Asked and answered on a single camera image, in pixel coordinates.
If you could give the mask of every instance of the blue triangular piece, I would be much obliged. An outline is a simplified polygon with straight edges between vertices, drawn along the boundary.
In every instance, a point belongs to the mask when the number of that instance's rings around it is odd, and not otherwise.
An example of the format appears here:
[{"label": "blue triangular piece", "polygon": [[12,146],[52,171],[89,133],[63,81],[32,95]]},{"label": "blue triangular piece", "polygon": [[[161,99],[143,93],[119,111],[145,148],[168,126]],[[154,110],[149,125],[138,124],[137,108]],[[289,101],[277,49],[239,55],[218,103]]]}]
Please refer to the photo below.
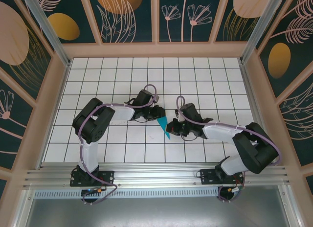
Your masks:
[{"label": "blue triangular piece", "polygon": [[167,135],[167,137],[168,137],[169,139],[171,139],[171,138],[170,138],[170,134],[166,131],[167,117],[164,116],[164,117],[162,117],[162,118],[158,118],[157,121],[158,121],[159,125],[161,126],[161,128],[163,129],[163,131],[165,132],[165,134]]}]

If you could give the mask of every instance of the gold circle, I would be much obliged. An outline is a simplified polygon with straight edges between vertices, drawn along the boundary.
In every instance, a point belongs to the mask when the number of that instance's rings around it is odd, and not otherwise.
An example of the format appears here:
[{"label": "gold circle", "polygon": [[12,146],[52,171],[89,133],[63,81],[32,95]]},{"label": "gold circle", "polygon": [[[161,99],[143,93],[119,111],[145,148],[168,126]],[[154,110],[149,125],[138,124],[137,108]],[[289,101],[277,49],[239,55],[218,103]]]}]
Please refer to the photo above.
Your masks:
[{"label": "gold circle", "polygon": [[234,0],[234,11],[242,18],[258,18],[269,0]]},{"label": "gold circle", "polygon": [[64,13],[54,13],[48,17],[57,36],[64,40],[75,40],[80,31],[77,23]]},{"label": "gold circle", "polygon": [[[140,5],[142,0],[124,0],[129,2],[132,6],[133,10],[135,11]],[[107,11],[116,14],[125,14],[127,13],[126,9],[123,9],[125,5],[123,5],[122,0],[98,0],[102,7],[104,7]]]},{"label": "gold circle", "polygon": [[29,49],[27,26],[20,15],[0,2],[0,60],[9,65],[21,64]]},{"label": "gold circle", "polygon": [[291,52],[286,44],[278,43],[272,48],[268,58],[268,71],[270,75],[279,79],[287,71],[291,60]]}]

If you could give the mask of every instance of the wire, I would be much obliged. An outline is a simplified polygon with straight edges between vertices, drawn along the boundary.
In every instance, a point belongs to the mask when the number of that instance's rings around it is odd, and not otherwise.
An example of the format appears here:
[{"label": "wire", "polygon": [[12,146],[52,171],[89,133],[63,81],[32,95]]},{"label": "wire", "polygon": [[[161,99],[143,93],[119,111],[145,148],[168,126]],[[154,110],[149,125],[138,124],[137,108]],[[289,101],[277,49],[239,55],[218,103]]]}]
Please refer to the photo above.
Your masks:
[{"label": "wire", "polygon": [[196,178],[199,178],[199,179],[203,178],[204,176],[197,176],[198,172],[196,172]]},{"label": "wire", "polygon": [[77,167],[75,167],[71,172],[70,172],[70,176],[72,177],[73,176],[73,172],[77,170]]},{"label": "wire", "polygon": [[180,137],[181,137],[181,139],[183,139],[184,141],[194,141],[194,140],[196,140],[196,139],[198,138],[198,137],[196,136],[196,138],[194,138],[194,139],[192,139],[192,140],[186,140],[183,135],[181,135]]},{"label": "wire", "polygon": [[[244,181],[242,182],[242,183],[240,183],[243,187],[245,187],[245,180],[246,180],[246,172],[243,172],[243,178],[244,178]],[[234,198],[232,198],[231,200],[227,200],[226,198],[224,198],[224,197],[222,197],[221,196],[221,190],[222,190],[222,188],[223,188],[224,186],[220,186],[219,187],[219,190],[218,190],[218,193],[217,193],[217,198],[221,201],[221,202],[233,202],[233,201],[235,201],[239,196],[240,196],[240,194],[241,194],[241,190],[240,191],[238,191],[238,193],[236,194],[236,196],[234,197]]]},{"label": "wire", "polygon": [[215,123],[199,123],[199,122],[193,121],[191,119],[188,119],[186,116],[183,115],[183,113],[180,110],[180,107],[179,107],[179,99],[180,98],[183,100],[182,105],[185,104],[185,98],[183,96],[178,96],[177,99],[176,99],[176,107],[177,107],[178,113],[185,120],[187,120],[188,122],[191,122],[193,124],[198,124],[198,125],[204,125],[204,126],[217,126],[217,125],[220,125],[220,126],[228,127],[228,128],[231,128],[231,129],[239,129],[239,130],[242,130],[242,131],[246,131],[246,132],[248,132],[250,134],[253,134],[253,135],[259,137],[260,139],[266,141],[268,144],[270,144],[276,150],[276,152],[278,154],[278,161],[276,161],[274,163],[271,163],[270,166],[277,165],[277,164],[279,164],[281,162],[282,154],[281,154],[280,150],[278,149],[278,147],[270,139],[266,138],[265,136],[263,136],[263,135],[261,135],[259,133],[256,133],[255,131],[249,130],[247,128],[242,128],[242,127],[239,127],[239,126],[234,126],[234,125],[230,125],[230,124],[226,124],[226,123],[219,123],[219,122],[215,122]]},{"label": "wire", "polygon": [[105,107],[105,106],[124,106],[124,107],[139,109],[139,108],[144,108],[144,107],[146,107],[146,106],[152,105],[153,102],[154,102],[154,100],[155,100],[156,97],[157,97],[157,96],[156,96],[157,89],[156,89],[156,87],[155,87],[154,85],[152,85],[152,84],[147,84],[147,85],[144,87],[144,89],[145,89],[145,88],[148,89],[149,86],[151,86],[151,87],[154,88],[155,94],[154,94],[153,98],[150,100],[150,102],[148,102],[147,104],[145,104],[145,105],[143,105],[143,106],[131,106],[131,105],[127,105],[127,104],[125,104],[125,103],[124,103],[124,104],[120,104],[120,103],[104,103],[104,104],[102,104],[102,105],[100,105],[100,106],[97,106],[97,107],[86,117],[86,119],[84,120],[84,122],[83,122],[82,125],[80,126],[79,131],[78,131],[78,138],[79,138],[79,140],[80,140],[80,142],[81,142],[81,144],[80,144],[80,149],[79,149],[79,158],[80,158],[80,160],[81,160],[81,163],[82,163],[82,165],[83,165],[85,171],[87,172],[87,174],[88,174],[89,176],[91,176],[91,177],[92,177],[93,179],[95,179],[96,181],[99,181],[99,182],[101,182],[102,184],[106,184],[107,186],[114,186],[114,189],[113,189],[112,191],[110,191],[106,196],[104,196],[104,197],[101,198],[101,199],[98,199],[98,200],[94,201],[93,203],[87,203],[87,202],[85,201],[85,195],[84,195],[84,196],[83,196],[83,202],[84,202],[84,204],[88,204],[88,205],[98,204],[98,203],[102,202],[103,200],[105,200],[109,195],[111,195],[111,193],[113,193],[113,192],[117,189],[117,185],[116,185],[116,184],[109,183],[109,182],[105,182],[105,181],[102,181],[102,180],[100,180],[99,178],[95,177],[95,176],[87,169],[87,167],[86,167],[86,165],[85,165],[84,158],[83,158],[83,144],[84,144],[84,140],[82,139],[82,130],[83,130],[85,124],[87,123],[87,121],[93,116],[93,114],[94,114],[97,110],[99,110],[100,108]]},{"label": "wire", "polygon": [[146,121],[144,121],[144,122],[140,122],[140,121],[134,119],[134,121],[137,122],[137,123],[146,123],[146,122],[148,122],[149,120],[146,120]]}]

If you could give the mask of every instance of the grid floor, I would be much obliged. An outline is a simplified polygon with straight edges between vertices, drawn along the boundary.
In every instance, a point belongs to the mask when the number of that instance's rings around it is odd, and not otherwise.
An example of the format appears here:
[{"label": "grid floor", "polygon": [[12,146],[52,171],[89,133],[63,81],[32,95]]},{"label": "grid floor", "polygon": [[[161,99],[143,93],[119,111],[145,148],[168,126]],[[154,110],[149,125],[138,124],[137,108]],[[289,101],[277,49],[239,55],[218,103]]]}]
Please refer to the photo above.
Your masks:
[{"label": "grid floor", "polygon": [[[168,122],[175,117],[179,95],[194,103],[203,118],[233,125],[253,121],[236,58],[74,58],[43,161],[78,162],[74,117],[93,97],[123,103],[146,84],[156,86]],[[188,142],[171,135],[169,140],[156,121],[120,121],[111,122],[99,141],[98,161],[219,162],[235,153],[234,146],[212,139]]]}]

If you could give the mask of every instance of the black mount plate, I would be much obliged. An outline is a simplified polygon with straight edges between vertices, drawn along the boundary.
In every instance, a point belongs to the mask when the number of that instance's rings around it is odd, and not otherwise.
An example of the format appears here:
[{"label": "black mount plate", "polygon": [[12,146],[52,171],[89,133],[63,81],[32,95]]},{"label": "black mount plate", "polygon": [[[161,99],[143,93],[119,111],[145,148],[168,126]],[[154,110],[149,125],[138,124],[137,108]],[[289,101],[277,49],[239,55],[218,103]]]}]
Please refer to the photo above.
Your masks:
[{"label": "black mount plate", "polygon": [[[102,179],[105,182],[109,182],[113,184],[114,181],[114,172],[113,171],[99,171],[97,178]],[[94,181],[93,183],[85,180],[85,179],[80,179],[80,174],[79,172],[72,172],[72,177],[70,179],[69,186],[71,187],[100,187],[101,182]]]},{"label": "black mount plate", "polygon": [[202,169],[197,173],[197,176],[201,178],[201,184],[236,184],[236,180],[240,183],[244,182],[241,172],[235,173],[233,176],[228,176],[223,181],[218,178],[215,169]]}]

